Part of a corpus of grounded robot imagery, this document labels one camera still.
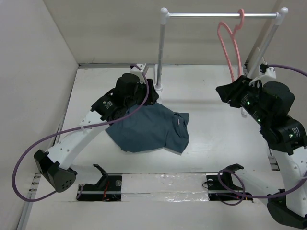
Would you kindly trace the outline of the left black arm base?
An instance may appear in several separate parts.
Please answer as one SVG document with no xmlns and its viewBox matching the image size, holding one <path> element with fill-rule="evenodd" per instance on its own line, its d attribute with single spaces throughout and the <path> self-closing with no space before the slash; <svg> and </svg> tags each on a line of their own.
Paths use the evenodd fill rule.
<svg viewBox="0 0 307 230">
<path fill-rule="evenodd" d="M 93 165 L 102 175 L 96 184 L 80 184 L 77 201 L 118 202 L 121 201 L 122 174 L 108 174 L 98 164 Z"/>
</svg>

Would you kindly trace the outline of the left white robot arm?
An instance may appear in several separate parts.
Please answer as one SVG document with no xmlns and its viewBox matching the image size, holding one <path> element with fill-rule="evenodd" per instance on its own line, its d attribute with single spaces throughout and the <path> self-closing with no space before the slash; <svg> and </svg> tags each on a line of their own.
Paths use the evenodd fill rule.
<svg viewBox="0 0 307 230">
<path fill-rule="evenodd" d="M 76 131 L 48 150 L 38 150 L 34 154 L 39 171 L 58 193 L 73 184 L 91 184 L 96 190 L 104 189 L 108 173 L 101 166 L 74 165 L 73 161 L 98 134 L 111 126 L 111 121 L 122 121 L 131 107 L 136 106 L 137 112 L 147 105 L 154 105 L 158 98 L 152 79 L 141 83 L 137 75 L 124 73 L 117 79 L 115 87 L 91 106 Z"/>
</svg>

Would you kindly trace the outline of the teal t shirt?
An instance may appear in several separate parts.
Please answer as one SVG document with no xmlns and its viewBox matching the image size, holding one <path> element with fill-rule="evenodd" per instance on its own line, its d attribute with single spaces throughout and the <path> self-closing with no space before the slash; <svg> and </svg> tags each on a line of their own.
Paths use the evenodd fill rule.
<svg viewBox="0 0 307 230">
<path fill-rule="evenodd" d="M 166 148 L 181 154 L 189 143 L 188 123 L 188 113 L 174 112 L 155 103 L 112 124 L 106 132 L 126 152 Z"/>
</svg>

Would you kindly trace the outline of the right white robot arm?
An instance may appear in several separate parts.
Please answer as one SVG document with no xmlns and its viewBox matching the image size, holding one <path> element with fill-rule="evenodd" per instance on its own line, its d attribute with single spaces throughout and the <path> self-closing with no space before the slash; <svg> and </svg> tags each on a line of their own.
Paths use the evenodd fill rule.
<svg viewBox="0 0 307 230">
<path fill-rule="evenodd" d="M 304 126 L 288 113 L 294 95 L 283 83 L 240 76 L 216 88 L 222 102 L 243 108 L 259 124 L 260 133 L 275 157 L 283 179 L 282 189 L 250 174 L 239 164 L 220 170 L 222 187 L 244 198 L 259 199 L 271 217 L 281 225 L 307 227 L 307 134 Z"/>
</svg>

